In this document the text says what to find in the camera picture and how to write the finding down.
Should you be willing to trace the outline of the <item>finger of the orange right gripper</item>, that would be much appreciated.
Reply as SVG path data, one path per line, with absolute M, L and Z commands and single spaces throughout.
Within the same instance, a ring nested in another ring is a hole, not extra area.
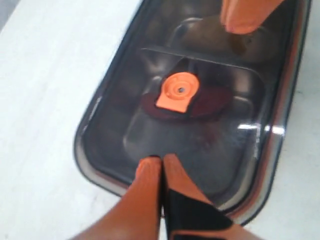
M 231 34 L 245 35 L 255 31 L 283 0 L 224 0 L 221 24 Z

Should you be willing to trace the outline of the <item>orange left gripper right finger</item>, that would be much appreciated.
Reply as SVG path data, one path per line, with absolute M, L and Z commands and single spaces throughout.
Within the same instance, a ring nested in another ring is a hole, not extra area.
M 259 240 L 219 211 L 186 173 L 175 154 L 163 159 L 164 216 L 169 240 Z

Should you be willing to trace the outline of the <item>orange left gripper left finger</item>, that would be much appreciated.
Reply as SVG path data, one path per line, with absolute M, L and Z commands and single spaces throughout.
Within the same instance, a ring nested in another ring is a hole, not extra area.
M 157 240 L 161 217 L 162 161 L 143 158 L 119 202 L 74 240 Z

